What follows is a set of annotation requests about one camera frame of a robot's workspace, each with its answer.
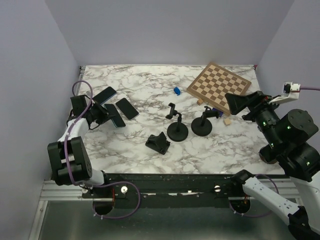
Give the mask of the dark blue phone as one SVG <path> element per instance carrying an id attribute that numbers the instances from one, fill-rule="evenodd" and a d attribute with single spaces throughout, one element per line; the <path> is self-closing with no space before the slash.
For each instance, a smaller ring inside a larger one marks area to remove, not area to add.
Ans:
<path id="1" fill-rule="evenodd" d="M 116 95 L 117 91 L 114 90 L 111 86 L 108 86 L 104 90 L 102 90 L 100 93 L 95 95 L 93 97 L 93 101 L 97 104 L 104 104 L 106 101 L 108 101 L 110 98 L 112 98 L 114 95 Z"/>

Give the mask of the black ball-joint phone stand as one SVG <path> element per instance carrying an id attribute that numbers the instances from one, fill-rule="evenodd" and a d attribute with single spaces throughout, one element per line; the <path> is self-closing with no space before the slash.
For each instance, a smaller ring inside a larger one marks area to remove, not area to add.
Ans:
<path id="1" fill-rule="evenodd" d="M 217 111 L 213 111 L 212 108 L 207 105 L 204 106 L 204 108 L 205 110 L 202 112 L 201 117 L 195 118 L 191 123 L 192 132 L 200 137 L 205 137 L 212 131 L 212 123 L 208 118 L 219 118 L 219 113 Z"/>

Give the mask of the black round-base phone stand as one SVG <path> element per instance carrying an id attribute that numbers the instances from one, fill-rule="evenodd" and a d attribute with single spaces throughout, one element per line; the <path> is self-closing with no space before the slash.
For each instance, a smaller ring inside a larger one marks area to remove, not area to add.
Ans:
<path id="1" fill-rule="evenodd" d="M 176 122 L 173 122 L 168 126 L 167 135 L 174 142 L 182 142 L 188 137 L 189 130 L 187 126 L 182 123 L 182 114 L 175 110 L 176 105 L 170 102 L 168 106 L 170 107 L 170 112 L 165 118 L 171 120 L 173 116 L 178 117 Z"/>

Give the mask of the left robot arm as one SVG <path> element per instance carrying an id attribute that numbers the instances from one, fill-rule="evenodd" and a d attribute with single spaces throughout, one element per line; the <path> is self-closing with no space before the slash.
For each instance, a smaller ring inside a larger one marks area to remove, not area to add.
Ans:
<path id="1" fill-rule="evenodd" d="M 101 198 L 107 197 L 111 185 L 105 181 L 105 174 L 92 167 L 83 138 L 92 123 L 99 126 L 109 121 L 110 112 L 99 103 L 88 103 L 85 95 L 70 98 L 71 114 L 62 137 L 47 146 L 52 178 L 58 186 L 84 184 L 93 187 Z"/>

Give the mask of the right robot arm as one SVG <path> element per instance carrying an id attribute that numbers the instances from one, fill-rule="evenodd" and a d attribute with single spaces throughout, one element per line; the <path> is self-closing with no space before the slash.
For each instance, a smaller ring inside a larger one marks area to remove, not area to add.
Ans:
<path id="1" fill-rule="evenodd" d="M 318 240 L 320 154 L 307 141 L 319 128 L 312 117 L 305 110 L 292 109 L 279 118 L 275 113 L 279 105 L 261 91 L 248 95 L 226 93 L 225 98 L 232 115 L 249 109 L 242 119 L 255 122 L 268 143 L 260 149 L 260 158 L 268 164 L 278 162 L 295 185 L 303 204 L 282 197 L 247 170 L 241 170 L 231 178 L 230 191 L 236 196 L 245 193 L 261 202 L 286 223 L 295 239 Z"/>

